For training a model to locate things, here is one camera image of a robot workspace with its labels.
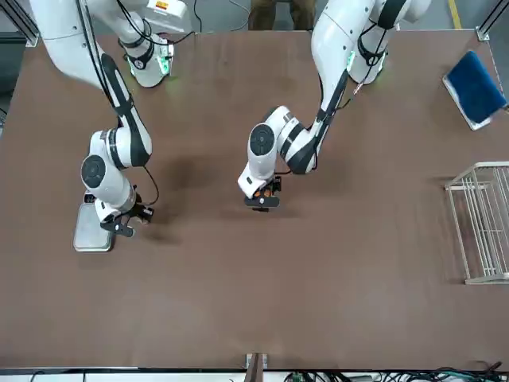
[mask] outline metal bracket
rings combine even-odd
[[[479,41],[490,41],[490,35],[488,33],[483,33],[480,30],[479,26],[476,27],[476,34],[477,34],[477,39]]]
[[[26,38],[26,46],[33,48],[39,40],[39,29],[29,14],[16,0],[0,0],[0,10],[19,29],[19,32]]]
[[[263,382],[263,370],[267,369],[267,355],[261,353],[247,354],[246,366],[244,382]]]

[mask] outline metal wire rack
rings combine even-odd
[[[467,284],[509,283],[509,162],[480,162],[445,185]]]

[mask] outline brown table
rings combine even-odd
[[[243,206],[250,129],[285,104],[303,123],[319,86],[307,33],[229,33],[177,46],[175,77],[140,88],[153,138],[155,221],[114,251],[75,253],[100,93],[25,54],[0,143],[0,366],[222,368],[263,352],[272,368],[509,363],[509,288],[465,286],[442,188],[507,160],[509,118],[472,133],[440,78],[472,31],[401,32],[385,72],[328,133],[319,169],[286,177],[282,207]],[[142,170],[127,170],[146,199]]]

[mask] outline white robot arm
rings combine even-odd
[[[395,16],[387,16],[387,20],[391,19],[394,26],[401,14],[414,14],[415,17],[423,14],[427,9],[423,3],[429,5],[429,1],[329,0],[311,38],[311,52],[322,91],[317,117],[313,125],[306,128],[286,107],[280,106],[269,111],[253,128],[247,142],[248,162],[238,180],[246,195],[246,205],[261,211],[279,205],[279,199],[274,195],[281,190],[281,178],[275,173],[278,153],[291,173],[306,174],[316,169],[321,145],[348,82],[347,67],[351,64],[352,52],[355,52],[359,38],[366,34],[363,32],[365,25],[371,26],[369,17],[373,9],[389,7],[390,15],[395,13]]]
[[[144,61],[144,68],[135,74],[138,82],[147,81],[147,85],[160,81],[164,75],[159,64],[153,62],[154,44],[139,40],[140,36],[124,15],[118,14],[117,2],[90,0],[88,5],[96,10],[96,14],[101,14],[97,11],[99,8],[103,10],[104,20],[113,20],[113,15],[117,13],[117,19],[109,25],[116,25],[113,29],[119,34],[124,46],[133,44],[133,41],[139,43],[136,47],[126,48],[132,49],[128,54],[137,55],[145,50],[142,55],[148,61]],[[132,236],[134,230],[122,224],[122,217],[136,216],[143,221],[150,221],[153,210],[142,203],[135,187],[122,175],[121,170],[145,166],[152,154],[152,141],[117,65],[95,41],[88,17],[88,5],[84,6],[76,0],[31,1],[42,39],[55,66],[70,77],[104,90],[118,116],[118,126],[92,135],[89,154],[81,166],[81,178],[93,195],[92,199],[95,199],[95,210],[101,227],[116,234]],[[138,26],[143,27],[141,18],[136,18],[134,14],[131,16]],[[150,50],[152,56],[149,58],[147,52]]]
[[[357,84],[370,84],[382,70],[387,45],[394,27],[401,21],[416,22],[428,10],[431,0],[377,0],[371,16],[354,45],[356,59],[348,70]]]

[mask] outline blue cushion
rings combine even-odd
[[[469,119],[481,123],[507,104],[479,57],[467,52],[447,75]]]

